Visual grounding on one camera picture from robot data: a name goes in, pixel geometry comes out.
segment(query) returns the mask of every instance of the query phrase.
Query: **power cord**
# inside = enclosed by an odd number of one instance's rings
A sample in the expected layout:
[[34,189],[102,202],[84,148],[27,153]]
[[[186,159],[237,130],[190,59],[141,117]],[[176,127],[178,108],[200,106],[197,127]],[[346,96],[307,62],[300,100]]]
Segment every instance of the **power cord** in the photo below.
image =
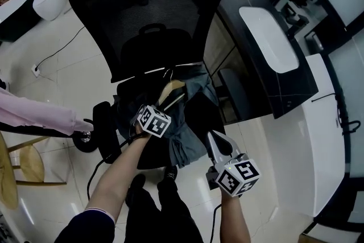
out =
[[221,207],[221,204],[219,204],[217,207],[215,207],[214,209],[214,216],[213,216],[213,220],[212,220],[212,231],[211,231],[211,240],[210,243],[212,243],[212,240],[214,239],[214,231],[215,231],[215,219],[216,219],[216,212],[219,209],[219,207]]
[[58,52],[62,51],[65,47],[67,47],[74,39],[75,37],[80,33],[80,31],[82,31],[85,28],[85,26],[83,26],[78,32],[77,34],[72,38],[72,40],[70,40],[64,47],[62,47],[61,49],[59,49],[57,52],[55,52],[53,55],[46,57],[45,59],[43,59],[36,67],[35,67],[35,71],[38,71],[38,67],[41,65],[41,63],[43,63],[44,61],[46,61],[47,59],[53,57],[55,54],[57,54]]
[[[134,140],[136,140],[136,139],[139,139],[139,138],[144,137],[146,134],[147,134],[146,132],[142,132],[142,133],[140,133],[140,134],[137,134],[137,135],[135,135],[135,136],[130,137],[129,139],[127,139],[127,140],[125,140],[124,142],[122,142],[122,143],[121,143],[120,148],[121,148],[122,146],[124,146],[125,144],[129,144],[129,143],[131,143],[132,141],[134,141]],[[114,153],[111,153],[111,154],[110,154],[109,156],[107,156],[105,159],[101,160],[101,161],[99,162],[99,164],[98,164],[98,165],[96,165],[96,168],[95,168],[95,170],[93,171],[93,173],[92,173],[92,175],[91,175],[91,178],[90,178],[90,180],[89,180],[89,182],[88,182],[88,184],[87,184],[87,198],[88,198],[89,200],[90,200],[90,185],[91,185],[91,181],[92,181],[92,179],[94,178],[94,176],[95,176],[95,174],[96,174],[96,172],[97,172],[98,168],[100,167],[100,165],[102,165],[102,164],[103,164],[103,162],[105,162],[106,160],[108,160],[108,159],[109,159],[112,155],[114,155]]]

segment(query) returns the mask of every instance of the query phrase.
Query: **washbasin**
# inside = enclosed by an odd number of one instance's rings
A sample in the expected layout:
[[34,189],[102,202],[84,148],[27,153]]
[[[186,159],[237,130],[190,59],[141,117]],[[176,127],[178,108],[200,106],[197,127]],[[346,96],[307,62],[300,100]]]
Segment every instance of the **washbasin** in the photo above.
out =
[[239,13],[271,69],[286,73],[298,68],[299,61],[291,43],[269,11],[261,7],[241,7]]

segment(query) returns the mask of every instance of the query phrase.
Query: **wooden hanger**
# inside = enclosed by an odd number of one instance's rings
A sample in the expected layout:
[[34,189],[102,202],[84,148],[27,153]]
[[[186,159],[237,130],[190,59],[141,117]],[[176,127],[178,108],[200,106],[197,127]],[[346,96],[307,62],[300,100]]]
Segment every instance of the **wooden hanger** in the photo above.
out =
[[177,88],[182,88],[186,86],[186,83],[180,80],[172,80],[169,82],[163,89],[159,99],[158,99],[158,106],[160,106],[166,98],[171,94],[171,92]]

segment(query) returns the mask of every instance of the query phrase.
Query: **dark pants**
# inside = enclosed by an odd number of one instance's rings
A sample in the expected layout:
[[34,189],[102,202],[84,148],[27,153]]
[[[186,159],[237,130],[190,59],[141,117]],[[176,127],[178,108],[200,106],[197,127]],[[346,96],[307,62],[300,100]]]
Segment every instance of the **dark pants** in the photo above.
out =
[[149,192],[134,191],[126,223],[125,243],[132,242],[203,242],[188,207],[177,192],[173,179],[158,184],[158,210]]

